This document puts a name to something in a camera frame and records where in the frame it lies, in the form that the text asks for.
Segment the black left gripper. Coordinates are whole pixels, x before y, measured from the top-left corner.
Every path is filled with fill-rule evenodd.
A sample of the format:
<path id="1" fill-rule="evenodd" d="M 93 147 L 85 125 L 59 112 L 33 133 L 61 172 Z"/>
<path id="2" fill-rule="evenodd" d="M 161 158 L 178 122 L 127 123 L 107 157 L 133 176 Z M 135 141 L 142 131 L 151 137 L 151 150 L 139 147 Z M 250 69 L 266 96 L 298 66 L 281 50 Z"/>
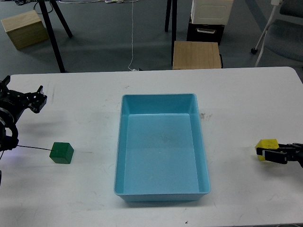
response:
<path id="1" fill-rule="evenodd" d="M 45 106 L 47 96 L 43 93 L 43 86 L 36 92 L 21 93 L 14 90 L 0 92 L 0 110 L 7 113 L 16 123 L 26 108 L 35 114 L 40 113 Z"/>

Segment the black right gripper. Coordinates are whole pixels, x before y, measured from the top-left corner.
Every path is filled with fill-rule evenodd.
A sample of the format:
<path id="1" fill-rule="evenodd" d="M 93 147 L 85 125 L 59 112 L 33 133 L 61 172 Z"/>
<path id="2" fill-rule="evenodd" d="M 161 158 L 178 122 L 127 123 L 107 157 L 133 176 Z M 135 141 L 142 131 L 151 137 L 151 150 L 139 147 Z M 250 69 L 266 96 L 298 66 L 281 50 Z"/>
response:
<path id="1" fill-rule="evenodd" d="M 263 155 L 266 161 L 279 164 L 287 164 L 289 160 L 297 161 L 303 168 L 302 143 L 278 144 L 277 147 L 269 145 L 257 145 L 257 155 Z"/>

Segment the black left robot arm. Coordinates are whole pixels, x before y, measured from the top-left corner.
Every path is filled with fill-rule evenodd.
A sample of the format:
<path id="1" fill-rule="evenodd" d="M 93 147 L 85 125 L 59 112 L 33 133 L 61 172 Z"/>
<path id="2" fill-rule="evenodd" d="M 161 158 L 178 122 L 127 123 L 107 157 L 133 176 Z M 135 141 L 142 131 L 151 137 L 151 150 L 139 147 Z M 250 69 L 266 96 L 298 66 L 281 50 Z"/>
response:
<path id="1" fill-rule="evenodd" d="M 26 109 L 39 113 L 47 101 L 43 86 L 36 92 L 21 93 L 9 90 L 2 84 L 0 88 L 0 151 L 12 150 L 18 145 L 17 122 Z"/>

